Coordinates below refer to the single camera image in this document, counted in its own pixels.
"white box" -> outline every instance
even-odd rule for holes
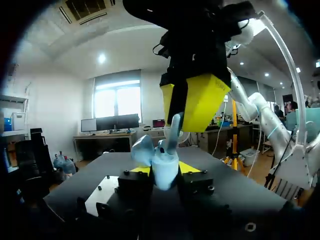
[[[25,112],[13,112],[11,115],[12,131],[25,130],[26,124],[26,113]]]

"yellow tape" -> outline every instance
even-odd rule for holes
[[[201,172],[199,169],[194,168],[193,166],[190,166],[182,161],[179,161],[179,166],[180,166],[180,171],[182,174],[186,174],[188,172],[193,172],[193,173],[198,173]],[[143,173],[147,173],[148,176],[150,174],[150,167],[146,166],[146,167],[136,167],[134,169],[132,169],[130,172],[143,172]]]

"blue object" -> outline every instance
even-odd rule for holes
[[[4,118],[4,131],[12,131],[12,125],[11,125],[11,118],[5,117]]]
[[[224,122],[222,123],[222,127],[229,127],[230,124],[231,124],[230,121],[224,121]]]
[[[179,171],[177,154],[180,134],[180,114],[172,118],[170,133],[167,139],[160,140],[154,148],[149,135],[141,137],[131,149],[131,157],[142,166],[152,166],[155,185],[163,191],[169,190]]]
[[[289,131],[293,131],[296,128],[297,125],[297,114],[298,112],[290,112],[286,115],[286,120],[285,120],[285,126],[286,129]]]
[[[296,110],[296,116],[299,115],[299,109]],[[307,136],[306,141],[307,143],[312,142],[318,134],[320,133],[320,108],[306,108],[305,109],[305,121],[306,122],[313,122],[306,124]],[[299,118],[296,117],[297,124],[299,125]]]
[[[75,174],[76,173],[76,167],[73,161],[71,161],[66,156],[63,156],[60,154],[58,157],[56,157],[53,160],[53,166],[55,168],[62,168],[63,172],[65,174]]]

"bolt hole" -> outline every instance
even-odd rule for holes
[[[244,229],[247,231],[247,232],[253,232],[253,231],[255,231],[256,230],[256,224],[255,223],[253,223],[253,222],[249,222],[249,223],[247,223],[246,225],[245,225],[245,227],[244,227]]]

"person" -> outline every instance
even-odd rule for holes
[[[298,103],[296,103],[295,101],[293,101],[291,103],[291,112],[295,113],[296,109],[298,109]]]
[[[291,102],[291,112],[286,115],[286,129],[293,131],[297,125],[297,114],[296,110],[298,109],[298,104],[293,101]]]
[[[286,123],[285,123],[286,119],[284,116],[284,112],[281,109],[279,109],[278,105],[274,106],[274,113],[280,119],[280,121],[283,123],[283,125],[286,125]]]

